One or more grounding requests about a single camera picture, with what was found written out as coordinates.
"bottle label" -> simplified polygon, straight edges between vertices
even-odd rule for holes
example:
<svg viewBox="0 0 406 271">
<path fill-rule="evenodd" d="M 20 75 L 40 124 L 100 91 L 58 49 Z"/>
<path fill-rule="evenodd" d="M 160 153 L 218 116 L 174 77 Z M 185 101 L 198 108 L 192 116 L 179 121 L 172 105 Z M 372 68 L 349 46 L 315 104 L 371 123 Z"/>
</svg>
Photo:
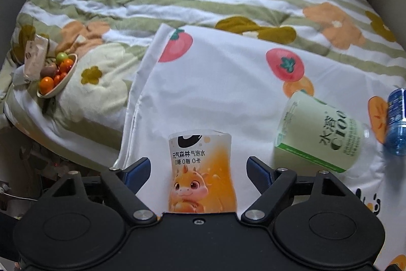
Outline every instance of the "bottle label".
<svg viewBox="0 0 406 271">
<path fill-rule="evenodd" d="M 405 118 L 405 91 L 397 89 L 388 98 L 387 124 L 392 125 L 397 122 L 406 121 Z"/>
<path fill-rule="evenodd" d="M 363 125 L 343 111 L 296 92 L 283 116 L 276 147 L 338 173 L 356 162 Z"/>
</svg>

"cable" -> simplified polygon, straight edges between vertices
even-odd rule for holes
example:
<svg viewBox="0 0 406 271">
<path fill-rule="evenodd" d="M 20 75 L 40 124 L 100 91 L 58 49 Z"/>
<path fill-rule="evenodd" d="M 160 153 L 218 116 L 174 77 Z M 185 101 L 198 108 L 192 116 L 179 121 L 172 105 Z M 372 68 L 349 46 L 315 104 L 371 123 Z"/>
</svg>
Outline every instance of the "cable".
<svg viewBox="0 0 406 271">
<path fill-rule="evenodd" d="M 2 187 L 0 187 L 0 194 L 4 194 L 4 195 L 7 195 L 8 197 L 11 197 L 11 198 L 14 198 L 14 199 L 19 199 L 19 200 L 38 201 L 38 200 L 36 200 L 36 199 L 22 198 L 22 197 L 17 197 L 17 196 L 15 196 L 15 195 L 8 194 L 8 193 L 6 193 L 6 192 L 4 191 L 4 189 L 3 189 Z"/>
</svg>

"bowl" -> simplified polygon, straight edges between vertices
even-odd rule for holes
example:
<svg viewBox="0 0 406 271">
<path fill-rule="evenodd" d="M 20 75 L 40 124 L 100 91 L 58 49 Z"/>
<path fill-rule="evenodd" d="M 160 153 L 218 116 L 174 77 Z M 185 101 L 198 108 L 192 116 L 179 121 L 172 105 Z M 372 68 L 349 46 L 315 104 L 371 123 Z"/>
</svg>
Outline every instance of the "bowl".
<svg viewBox="0 0 406 271">
<path fill-rule="evenodd" d="M 51 91 L 49 91 L 47 94 L 41 94 L 41 92 L 39 91 L 39 88 L 37 89 L 37 96 L 39 98 L 52 98 L 54 96 L 56 96 L 58 93 L 60 93 L 63 88 L 66 86 L 66 84 L 68 84 L 68 81 L 70 80 L 70 78 L 72 77 L 75 68 L 76 68 L 76 64 L 78 63 L 78 56 L 75 53 L 69 54 L 69 59 L 72 59 L 74 61 L 74 64 L 72 65 L 71 70 L 68 72 L 68 74 L 63 78 L 62 81 L 59 82 L 59 84 L 54 87 Z"/>
</svg>

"striped blanket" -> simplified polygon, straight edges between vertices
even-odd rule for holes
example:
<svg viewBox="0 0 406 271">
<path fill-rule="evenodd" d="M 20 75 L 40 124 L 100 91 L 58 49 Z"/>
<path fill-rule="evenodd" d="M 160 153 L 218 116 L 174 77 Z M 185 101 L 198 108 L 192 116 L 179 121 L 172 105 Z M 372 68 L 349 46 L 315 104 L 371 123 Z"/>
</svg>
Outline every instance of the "striped blanket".
<svg viewBox="0 0 406 271">
<path fill-rule="evenodd" d="M 289 45 L 387 84 L 406 85 L 406 53 L 366 0 L 27 0 L 0 72 L 6 116 L 71 161 L 94 169 L 111 166 L 120 149 L 128 91 L 162 23 Z M 60 51 L 79 56 L 72 78 L 46 111 L 36 82 L 15 87 L 10 78 L 35 34 L 49 38 L 48 57 Z"/>
</svg>

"sparkling water bottle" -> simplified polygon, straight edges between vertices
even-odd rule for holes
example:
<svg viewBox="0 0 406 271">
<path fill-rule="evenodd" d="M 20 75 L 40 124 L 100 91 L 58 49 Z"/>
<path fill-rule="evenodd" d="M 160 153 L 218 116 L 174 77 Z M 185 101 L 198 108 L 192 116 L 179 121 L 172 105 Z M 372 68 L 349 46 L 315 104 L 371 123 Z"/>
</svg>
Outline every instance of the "sparkling water bottle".
<svg viewBox="0 0 406 271">
<path fill-rule="evenodd" d="M 388 97 L 386 149 L 396 155 L 406 155 L 405 89 L 396 89 Z"/>
<path fill-rule="evenodd" d="M 300 176 L 328 170 L 339 178 L 356 178 L 379 158 L 378 142 L 368 125 L 302 91 L 292 95 L 278 126 L 274 167 Z"/>
</svg>

